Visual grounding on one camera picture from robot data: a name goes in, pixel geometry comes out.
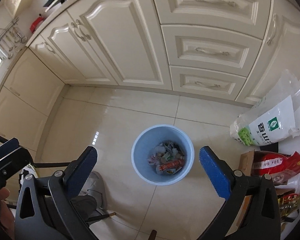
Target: cabinet handle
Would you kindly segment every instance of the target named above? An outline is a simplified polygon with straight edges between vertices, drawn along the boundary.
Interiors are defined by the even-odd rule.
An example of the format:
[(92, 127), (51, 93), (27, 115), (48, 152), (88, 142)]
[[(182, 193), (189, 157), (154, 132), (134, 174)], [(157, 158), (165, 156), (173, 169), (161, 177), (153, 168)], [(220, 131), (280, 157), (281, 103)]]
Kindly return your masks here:
[[(194, 82), (196, 85), (204, 85), (202, 82), (200, 82), (200, 81), (195, 81)], [(209, 88), (219, 88), (220, 87), (220, 85), (217, 85), (217, 84), (214, 84), (214, 85), (212, 85), (212, 86), (206, 86), (206, 85), (204, 85), (205, 87), (209, 87)]]
[(50, 52), (52, 52), (53, 54), (55, 54), (56, 52), (53, 50), (53, 48), (51, 48), (51, 50), (48, 48), (48, 46), (50, 46), (46, 41), (44, 42), (44, 46), (45, 46), (45, 48), (48, 50), (48, 51), (50, 51)]
[(12, 87), (10, 87), (10, 91), (15, 95), (17, 95), (18, 97), (20, 96), (20, 94), (17, 91), (15, 91)]
[(223, 55), (223, 56), (229, 56), (230, 55), (230, 53), (227, 52), (227, 51), (214, 52), (214, 51), (209, 51), (209, 50), (199, 48), (199, 47), (196, 47), (195, 50), (198, 51), (198, 52), (209, 54), (209, 55)]
[(231, 7), (236, 7), (238, 4), (234, 1), (224, 1), (224, 0), (195, 0), (196, 2), (208, 2), (214, 4), (227, 4)]
[(89, 34), (84, 34), (83, 31), (82, 31), (82, 29), (80, 28), (80, 25), (83, 25), (83, 24), (82, 24), (79, 20), (75, 20), (75, 23), (78, 25), (81, 34), (82, 34), (84, 37), (86, 37), (87, 40), (90, 41), (90, 40), (91, 40), (91, 36), (90, 36)]
[(277, 14), (274, 13), (273, 14), (273, 30), (272, 30), (272, 34), (271, 34), (270, 38), (267, 40), (268, 46), (271, 45), (271, 42), (272, 42), (272, 40), (275, 37), (276, 30), (277, 30)]
[(78, 35), (77, 32), (75, 31), (74, 28), (77, 28), (77, 25), (75, 25), (75, 23), (71, 23), (71, 26), (72, 26), (72, 30), (73, 30), (74, 34), (75, 34), (80, 40), (86, 41), (86, 39), (85, 39), (84, 37)]

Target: cabinet panel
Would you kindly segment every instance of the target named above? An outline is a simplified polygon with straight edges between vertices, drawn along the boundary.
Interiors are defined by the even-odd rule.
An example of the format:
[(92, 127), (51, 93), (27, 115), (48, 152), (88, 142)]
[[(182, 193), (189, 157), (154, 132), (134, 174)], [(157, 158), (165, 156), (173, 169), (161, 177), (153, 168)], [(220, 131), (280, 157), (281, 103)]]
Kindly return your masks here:
[(162, 24), (215, 26), (263, 38), (270, 0), (154, 0)]
[(78, 25), (65, 11), (55, 18), (41, 33), (42, 37), (83, 76), (80, 83), (116, 85), (114, 78), (98, 56), (85, 49), (87, 40), (80, 38)]
[(248, 76), (261, 40), (212, 27), (163, 25), (170, 65), (182, 65)]
[(48, 116), (64, 83), (27, 49), (13, 67), (4, 86)]
[(255, 104), (276, 84), (284, 69), (300, 80), (300, 12), (286, 0), (273, 0), (258, 59), (236, 100)]
[(234, 100), (246, 78), (207, 69), (170, 66), (174, 91)]
[(152, 0), (80, 0), (68, 12), (119, 85), (171, 89)]
[(13, 137), (20, 145), (36, 151), (47, 116), (2, 87), (0, 91), (0, 135)]
[(35, 38), (29, 48), (64, 83), (80, 83), (84, 80), (84, 76), (72, 64), (60, 57), (41, 35)]

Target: blue trash can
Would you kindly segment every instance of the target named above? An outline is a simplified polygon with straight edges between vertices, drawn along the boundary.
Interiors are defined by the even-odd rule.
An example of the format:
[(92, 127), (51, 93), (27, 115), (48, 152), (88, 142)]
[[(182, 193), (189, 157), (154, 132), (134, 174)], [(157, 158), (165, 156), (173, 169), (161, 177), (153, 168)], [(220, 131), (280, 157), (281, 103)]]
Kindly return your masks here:
[[(186, 156), (185, 166), (171, 176), (157, 174), (153, 166), (147, 162), (150, 151), (167, 140), (177, 143)], [(146, 182), (157, 186), (171, 185), (183, 179), (191, 170), (194, 147), (189, 136), (179, 128), (168, 124), (154, 125), (144, 130), (135, 140), (131, 150), (131, 160), (136, 173)]]

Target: hand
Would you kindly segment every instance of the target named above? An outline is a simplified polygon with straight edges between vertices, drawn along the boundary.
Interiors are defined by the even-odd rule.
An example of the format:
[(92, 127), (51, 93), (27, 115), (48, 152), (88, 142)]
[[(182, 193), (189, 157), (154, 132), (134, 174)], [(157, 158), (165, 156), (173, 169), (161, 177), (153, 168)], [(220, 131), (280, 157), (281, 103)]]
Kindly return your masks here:
[(3, 201), (7, 197), (9, 197), (10, 191), (3, 187), (0, 189), (0, 222), (3, 225), (7, 234), (14, 240), (14, 216), (11, 210), (8, 208), (7, 204)]

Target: red bag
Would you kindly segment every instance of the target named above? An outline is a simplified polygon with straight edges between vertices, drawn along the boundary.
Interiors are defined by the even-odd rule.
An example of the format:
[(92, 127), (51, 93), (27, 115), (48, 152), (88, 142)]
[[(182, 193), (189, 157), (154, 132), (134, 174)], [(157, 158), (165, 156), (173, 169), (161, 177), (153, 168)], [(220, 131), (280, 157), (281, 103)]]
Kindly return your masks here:
[(270, 174), (275, 184), (286, 182), (300, 172), (300, 154), (295, 152), (286, 157), (279, 153), (255, 155), (251, 174), (262, 176)]

